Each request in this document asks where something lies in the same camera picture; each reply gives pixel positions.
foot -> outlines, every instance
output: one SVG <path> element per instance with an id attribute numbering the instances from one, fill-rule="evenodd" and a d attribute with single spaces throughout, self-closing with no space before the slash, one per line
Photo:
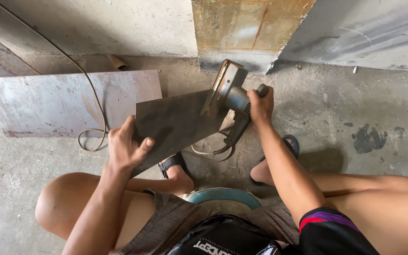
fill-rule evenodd
<path id="1" fill-rule="evenodd" d="M 160 164 L 165 162 L 168 158 L 170 157 L 164 159 L 162 162 L 160 162 Z M 168 175 L 169 178 L 168 180 L 173 180 L 176 182 L 177 191 L 175 192 L 175 194 L 176 193 L 181 193 L 182 195 L 189 194 L 195 188 L 195 183 L 190 178 L 190 176 L 188 176 L 188 174 L 185 173 L 184 169 L 180 165 L 171 166 L 166 171 L 166 174 Z"/>
<path id="2" fill-rule="evenodd" d="M 292 145 L 291 139 L 286 138 L 286 141 L 289 142 L 289 144 L 292 147 L 294 147 L 294 145 Z M 270 186 L 275 186 L 275 183 L 273 182 L 272 174 L 270 173 L 270 169 L 265 159 L 261 163 L 259 163 L 257 166 L 253 167 L 250 175 L 251 175 L 251 178 L 256 182 L 262 182 Z"/>

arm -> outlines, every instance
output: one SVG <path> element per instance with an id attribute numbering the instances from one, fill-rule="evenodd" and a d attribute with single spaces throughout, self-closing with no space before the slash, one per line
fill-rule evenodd
<path id="1" fill-rule="evenodd" d="M 139 165 L 154 145 L 146 138 L 140 146 L 132 141 L 135 116 L 110 131 L 110 160 L 65 245 L 63 255 L 107 255 L 115 245 L 119 210 L 133 168 Z"/>
<path id="2" fill-rule="evenodd" d="M 251 101 L 253 128 L 261 139 L 276 190 L 298 226 L 305 213 L 325 205 L 324 195 L 273 128 L 273 88 L 269 87 L 264 98 L 259 98 L 255 90 L 248 91 L 247 95 Z"/>

black sandal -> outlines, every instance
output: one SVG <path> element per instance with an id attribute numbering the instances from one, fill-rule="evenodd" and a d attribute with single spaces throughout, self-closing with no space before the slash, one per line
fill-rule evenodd
<path id="1" fill-rule="evenodd" d="M 184 157 L 182 156 L 182 152 L 178 152 L 175 155 L 167 158 L 164 162 L 158 163 L 158 167 L 160 168 L 160 171 L 165 179 L 169 179 L 166 171 L 171 166 L 177 166 L 177 165 L 181 166 L 184 169 L 185 173 L 188 176 L 190 176 L 189 174 L 190 172 L 188 171 L 187 164 L 185 163 Z"/>
<path id="2" fill-rule="evenodd" d="M 285 136 L 282 137 L 282 139 L 283 139 L 284 144 L 286 144 L 287 148 L 289 148 L 289 150 L 290 150 L 291 153 L 294 155 L 294 157 L 295 157 L 296 159 L 298 159 L 298 153 L 300 152 L 300 144 L 299 144 L 297 138 L 296 138 L 295 136 L 293 136 L 293 135 L 285 135 Z M 290 140 L 291 140 L 292 146 L 291 146 L 291 144 L 290 144 L 286 139 L 290 139 Z M 263 156 L 263 157 L 258 161 L 258 163 L 256 163 L 256 165 L 253 165 L 253 166 L 251 167 L 251 170 L 252 170 L 255 166 L 259 165 L 259 164 L 260 164 L 262 161 L 264 161 L 264 160 L 265 160 L 265 156 Z M 257 182 L 257 181 L 255 181 L 255 180 L 253 180 L 253 178 L 251 178 L 251 170 L 250 170 L 250 173 L 249 173 L 249 176 L 248 176 L 248 179 L 250 180 L 251 184 L 253 184 L 254 186 L 270 186 L 270 185 L 267 184 L 267 183 Z"/>

teal stool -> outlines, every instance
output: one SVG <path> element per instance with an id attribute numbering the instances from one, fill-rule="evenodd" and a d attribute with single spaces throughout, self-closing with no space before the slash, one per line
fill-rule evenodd
<path id="1" fill-rule="evenodd" d="M 229 188 L 203 189 L 183 198 L 213 211 L 230 214 L 240 214 L 262 207 L 260 199 L 253 194 Z"/>

purple stripe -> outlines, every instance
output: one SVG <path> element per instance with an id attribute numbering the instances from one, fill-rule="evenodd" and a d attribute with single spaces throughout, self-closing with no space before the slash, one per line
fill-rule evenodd
<path id="1" fill-rule="evenodd" d="M 355 226 L 355 224 L 351 220 L 348 220 L 341 215 L 337 215 L 337 214 L 333 214 L 329 212 L 316 212 L 306 217 L 305 219 L 307 218 L 319 218 L 325 221 L 337 222 L 339 224 L 349 226 L 355 229 L 356 231 L 360 232 L 360 230 L 357 228 L 357 226 Z"/>

